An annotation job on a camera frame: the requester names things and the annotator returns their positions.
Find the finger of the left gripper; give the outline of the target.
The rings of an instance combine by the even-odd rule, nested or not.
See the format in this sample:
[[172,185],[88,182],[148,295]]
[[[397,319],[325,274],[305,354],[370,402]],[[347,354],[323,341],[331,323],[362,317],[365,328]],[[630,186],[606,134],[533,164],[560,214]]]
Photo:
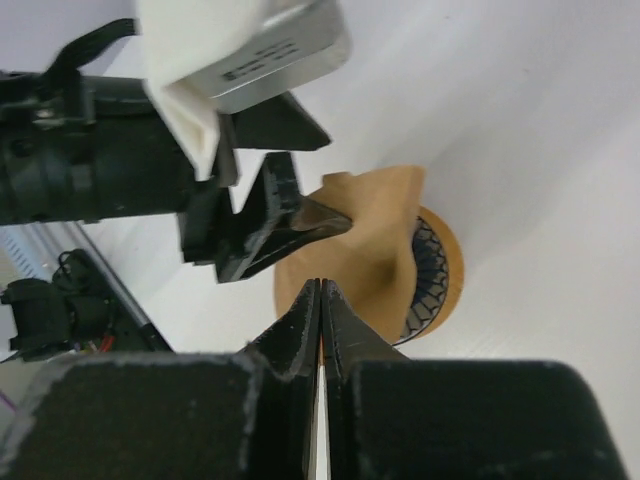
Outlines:
[[231,115],[235,147],[272,151],[316,151],[332,141],[291,92]]
[[217,280],[248,279],[302,247],[348,232],[345,214],[301,194],[292,154],[264,157],[242,210],[221,199],[214,227]]

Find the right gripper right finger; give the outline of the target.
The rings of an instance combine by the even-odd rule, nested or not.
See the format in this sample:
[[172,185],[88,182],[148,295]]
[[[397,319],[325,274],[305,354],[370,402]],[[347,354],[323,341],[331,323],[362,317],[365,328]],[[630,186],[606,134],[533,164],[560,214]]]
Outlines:
[[325,281],[334,479],[624,479],[583,377],[545,360],[409,359]]

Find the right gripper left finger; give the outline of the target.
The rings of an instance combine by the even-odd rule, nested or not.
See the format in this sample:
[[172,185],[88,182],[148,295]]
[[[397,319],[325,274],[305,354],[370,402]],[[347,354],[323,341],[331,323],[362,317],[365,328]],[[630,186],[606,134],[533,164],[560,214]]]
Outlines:
[[320,283],[233,354],[76,356],[34,377],[5,479],[311,479]]

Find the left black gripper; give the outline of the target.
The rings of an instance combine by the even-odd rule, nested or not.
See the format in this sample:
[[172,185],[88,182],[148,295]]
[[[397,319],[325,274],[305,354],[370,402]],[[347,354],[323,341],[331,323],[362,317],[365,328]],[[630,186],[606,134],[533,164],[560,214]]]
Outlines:
[[184,260],[207,264],[222,192],[217,178],[196,178],[140,81],[2,77],[2,224],[173,213]]

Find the blue ribbed dripper cone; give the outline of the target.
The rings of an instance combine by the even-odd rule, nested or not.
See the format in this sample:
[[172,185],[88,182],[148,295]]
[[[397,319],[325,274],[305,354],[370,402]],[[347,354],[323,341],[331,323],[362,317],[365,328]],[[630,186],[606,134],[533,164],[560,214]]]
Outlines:
[[443,244],[421,217],[416,220],[412,253],[416,263],[416,287],[403,331],[395,346],[417,338],[435,324],[449,287],[449,266]]

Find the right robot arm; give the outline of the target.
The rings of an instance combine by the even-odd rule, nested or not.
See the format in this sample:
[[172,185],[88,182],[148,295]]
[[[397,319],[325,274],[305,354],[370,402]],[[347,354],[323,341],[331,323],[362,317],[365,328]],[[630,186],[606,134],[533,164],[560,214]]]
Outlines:
[[178,354],[83,250],[10,283],[11,349],[45,365],[1,441],[5,479],[311,479],[327,407],[333,479],[624,479],[567,365],[411,360],[310,280],[231,354]]

